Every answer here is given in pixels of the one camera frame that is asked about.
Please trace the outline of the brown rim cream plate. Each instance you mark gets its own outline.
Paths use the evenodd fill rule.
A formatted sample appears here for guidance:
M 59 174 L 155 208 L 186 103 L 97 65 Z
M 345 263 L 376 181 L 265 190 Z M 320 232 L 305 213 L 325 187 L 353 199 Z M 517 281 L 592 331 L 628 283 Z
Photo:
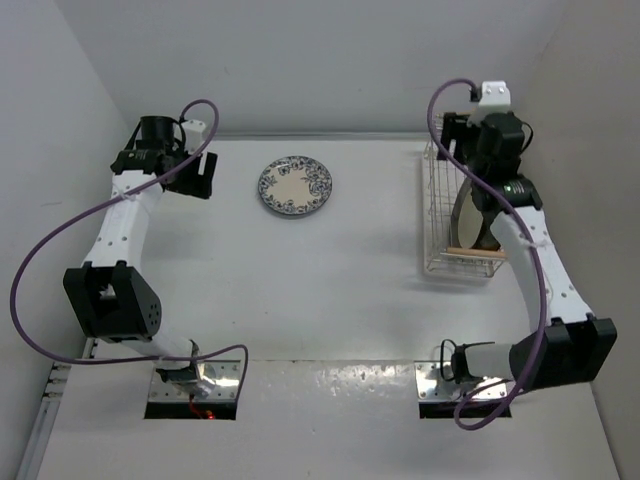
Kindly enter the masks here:
M 472 199 L 473 182 L 465 179 L 457 193 L 450 217 L 450 245 L 462 249 L 488 249 L 482 213 Z

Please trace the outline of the checkered rim dark plate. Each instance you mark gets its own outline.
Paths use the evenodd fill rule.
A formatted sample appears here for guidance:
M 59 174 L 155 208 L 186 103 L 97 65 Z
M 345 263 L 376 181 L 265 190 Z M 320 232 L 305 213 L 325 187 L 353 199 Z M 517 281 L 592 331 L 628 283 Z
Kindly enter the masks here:
M 500 242 L 494 237 L 489 228 L 483 230 L 477 241 L 477 246 L 481 250 L 487 251 L 499 251 L 501 249 Z

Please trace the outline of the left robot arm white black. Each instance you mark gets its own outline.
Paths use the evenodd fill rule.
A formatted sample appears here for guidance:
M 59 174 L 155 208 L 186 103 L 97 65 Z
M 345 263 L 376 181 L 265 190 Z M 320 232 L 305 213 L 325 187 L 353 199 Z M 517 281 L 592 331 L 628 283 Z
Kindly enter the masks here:
M 63 286 L 84 334 L 151 356 L 161 380 L 192 399 L 215 384 L 195 341 L 162 322 L 159 296 L 143 278 L 141 258 L 151 215 L 165 191 L 208 199 L 216 155 L 187 159 L 205 138 L 202 121 L 144 116 L 111 166 L 111 197 L 98 236 Z

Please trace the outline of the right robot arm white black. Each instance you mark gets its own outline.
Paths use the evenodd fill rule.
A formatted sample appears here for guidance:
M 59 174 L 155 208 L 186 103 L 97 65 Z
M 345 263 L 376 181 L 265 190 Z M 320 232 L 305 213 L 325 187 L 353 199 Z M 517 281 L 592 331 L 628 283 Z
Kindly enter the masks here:
M 511 112 L 477 123 L 466 114 L 443 118 L 438 157 L 451 155 L 463 167 L 483 234 L 505 251 L 531 325 L 530 335 L 515 344 L 455 346 L 456 383 L 492 376 L 528 392 L 591 382 L 617 339 L 613 321 L 597 317 L 577 292 L 550 238 L 541 197 L 519 171 L 531 142 L 527 126 Z

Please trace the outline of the blue floral plate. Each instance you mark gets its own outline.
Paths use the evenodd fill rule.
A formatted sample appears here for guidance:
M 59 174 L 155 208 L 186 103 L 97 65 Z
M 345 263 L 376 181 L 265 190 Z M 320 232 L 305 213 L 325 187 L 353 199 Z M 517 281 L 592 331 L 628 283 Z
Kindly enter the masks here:
M 285 217 L 306 216 L 330 198 L 333 178 L 320 161 L 302 155 L 270 163 L 260 174 L 257 191 L 263 204 Z

